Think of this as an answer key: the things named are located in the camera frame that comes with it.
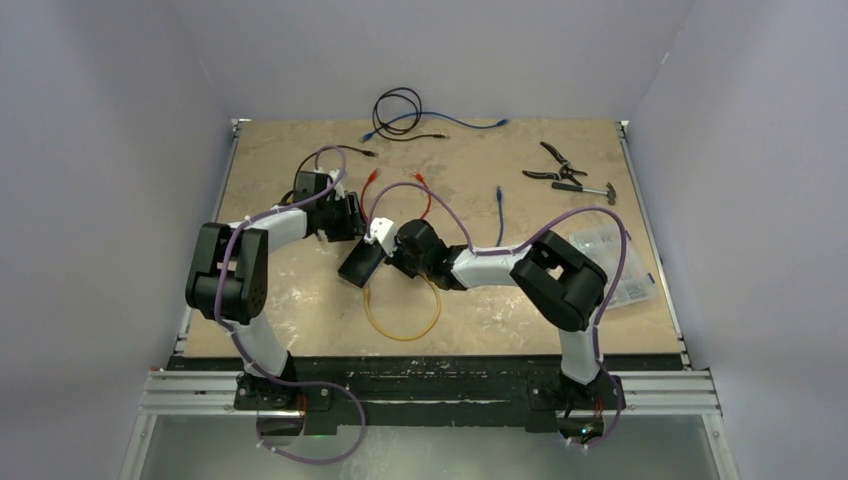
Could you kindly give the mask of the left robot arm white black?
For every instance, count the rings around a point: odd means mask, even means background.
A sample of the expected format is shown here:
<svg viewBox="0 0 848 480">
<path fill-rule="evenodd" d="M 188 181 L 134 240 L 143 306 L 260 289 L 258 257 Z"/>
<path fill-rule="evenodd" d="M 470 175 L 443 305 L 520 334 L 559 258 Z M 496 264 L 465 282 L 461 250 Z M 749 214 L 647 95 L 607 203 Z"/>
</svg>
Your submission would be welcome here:
<svg viewBox="0 0 848 480">
<path fill-rule="evenodd" d="M 278 204 L 240 223 L 204 224 L 191 261 L 187 305 L 214 321 L 233 342 L 244 372 L 262 378 L 259 395 L 272 408 L 297 399 L 290 352 L 276 339 L 264 313 L 269 294 L 269 256 L 317 233 L 330 243 L 363 236 L 365 220 L 355 193 L 336 169 L 301 172 L 294 203 Z"/>
</svg>

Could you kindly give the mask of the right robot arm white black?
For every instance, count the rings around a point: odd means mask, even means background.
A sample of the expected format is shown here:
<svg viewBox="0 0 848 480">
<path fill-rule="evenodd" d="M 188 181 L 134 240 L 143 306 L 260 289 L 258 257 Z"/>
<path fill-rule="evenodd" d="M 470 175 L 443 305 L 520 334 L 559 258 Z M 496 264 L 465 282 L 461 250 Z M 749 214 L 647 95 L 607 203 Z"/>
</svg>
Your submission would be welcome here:
<svg viewBox="0 0 848 480">
<path fill-rule="evenodd" d="M 410 278 L 423 277 L 446 291 L 519 288 L 558 331 L 564 399 L 584 407 L 599 396 L 602 354 L 595 328 L 609 278 L 555 232 L 547 231 L 523 246 L 474 250 L 449 246 L 430 223 L 413 220 L 395 233 L 386 262 Z"/>
</svg>

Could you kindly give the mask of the black network switch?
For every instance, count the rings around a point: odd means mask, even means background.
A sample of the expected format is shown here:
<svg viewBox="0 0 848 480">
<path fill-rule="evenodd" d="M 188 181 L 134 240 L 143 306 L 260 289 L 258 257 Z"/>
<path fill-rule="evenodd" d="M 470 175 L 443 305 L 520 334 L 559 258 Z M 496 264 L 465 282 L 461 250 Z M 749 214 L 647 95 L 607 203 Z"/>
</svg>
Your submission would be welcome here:
<svg viewBox="0 0 848 480">
<path fill-rule="evenodd" d="M 338 276 L 349 284 L 363 289 L 386 257 L 381 244 L 360 239 L 337 269 Z"/>
</svg>

